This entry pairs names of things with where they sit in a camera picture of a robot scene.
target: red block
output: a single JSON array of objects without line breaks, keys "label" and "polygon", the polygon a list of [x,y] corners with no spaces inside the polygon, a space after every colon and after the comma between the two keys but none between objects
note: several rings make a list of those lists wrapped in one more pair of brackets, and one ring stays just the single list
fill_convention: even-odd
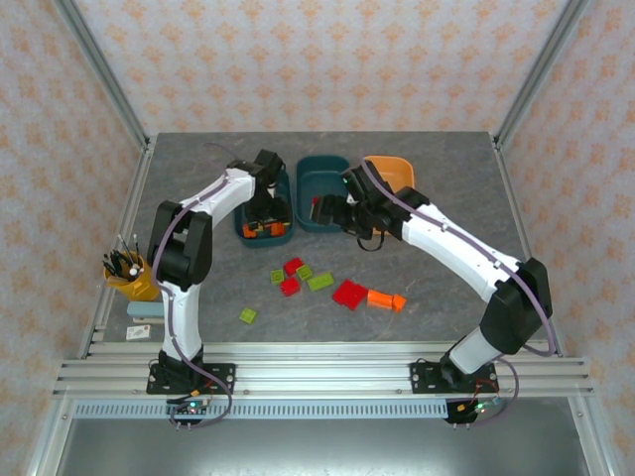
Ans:
[{"label": "red block", "polygon": [[286,278],[280,284],[280,289],[283,295],[289,297],[300,290],[300,283],[298,283],[298,280],[294,277]]},{"label": "red block", "polygon": [[345,305],[350,310],[356,310],[367,294],[366,288],[351,280],[346,280],[333,293],[333,300],[339,305]]},{"label": "red block", "polygon": [[300,258],[294,258],[289,263],[287,263],[283,268],[285,269],[285,273],[287,276],[290,276],[296,272],[296,269],[302,266],[304,263]]}]

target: orange bin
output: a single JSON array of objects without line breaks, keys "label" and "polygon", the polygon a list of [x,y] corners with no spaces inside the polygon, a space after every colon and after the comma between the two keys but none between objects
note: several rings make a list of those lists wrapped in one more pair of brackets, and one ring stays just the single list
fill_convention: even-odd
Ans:
[{"label": "orange bin", "polygon": [[415,171],[406,159],[392,156],[366,156],[372,162],[381,178],[388,182],[397,193],[404,186],[415,187]]}]

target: wallpaper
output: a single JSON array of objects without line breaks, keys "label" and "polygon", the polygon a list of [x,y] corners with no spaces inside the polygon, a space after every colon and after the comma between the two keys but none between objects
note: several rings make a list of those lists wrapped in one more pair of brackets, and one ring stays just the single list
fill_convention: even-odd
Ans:
[{"label": "wallpaper", "polygon": [[550,268],[569,354],[590,357],[612,442],[635,468],[635,5],[596,1],[505,158]]},{"label": "wallpaper", "polygon": [[78,0],[146,132],[495,131],[566,0]]},{"label": "wallpaper", "polygon": [[0,2],[0,474],[73,358],[138,151],[51,0]]}]

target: yellow-green block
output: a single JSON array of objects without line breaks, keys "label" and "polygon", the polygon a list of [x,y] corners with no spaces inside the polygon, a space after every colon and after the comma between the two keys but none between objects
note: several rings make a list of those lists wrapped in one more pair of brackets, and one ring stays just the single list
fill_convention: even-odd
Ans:
[{"label": "yellow-green block", "polygon": [[269,273],[269,277],[271,278],[272,285],[279,285],[285,280],[285,272],[282,270],[274,270]]},{"label": "yellow-green block", "polygon": [[318,291],[326,288],[334,283],[333,276],[330,273],[315,276],[309,280],[309,288],[311,291]]},{"label": "yellow-green block", "polygon": [[296,273],[298,273],[298,276],[302,281],[306,281],[314,275],[313,271],[311,271],[311,268],[309,268],[307,265],[301,265],[299,268],[296,269]]},{"label": "yellow-green block", "polygon": [[247,322],[248,324],[251,324],[256,318],[256,311],[253,309],[250,309],[249,307],[245,307],[243,311],[240,313],[239,318],[243,322]]}]

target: orange block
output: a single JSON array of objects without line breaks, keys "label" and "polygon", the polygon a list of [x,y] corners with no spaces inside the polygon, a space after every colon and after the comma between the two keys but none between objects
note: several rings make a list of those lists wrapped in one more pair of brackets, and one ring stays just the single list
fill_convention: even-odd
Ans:
[{"label": "orange block", "polygon": [[393,308],[393,297],[390,295],[384,295],[378,291],[368,290],[368,305],[373,307],[381,307],[382,309]]},{"label": "orange block", "polygon": [[258,234],[256,233],[255,230],[250,230],[249,229],[249,225],[247,223],[242,225],[242,235],[245,238],[256,238],[258,236]]},{"label": "orange block", "polygon": [[393,296],[393,310],[399,312],[406,305],[406,298],[399,295]]},{"label": "orange block", "polygon": [[282,236],[287,231],[285,225],[279,221],[271,224],[271,236]]}]

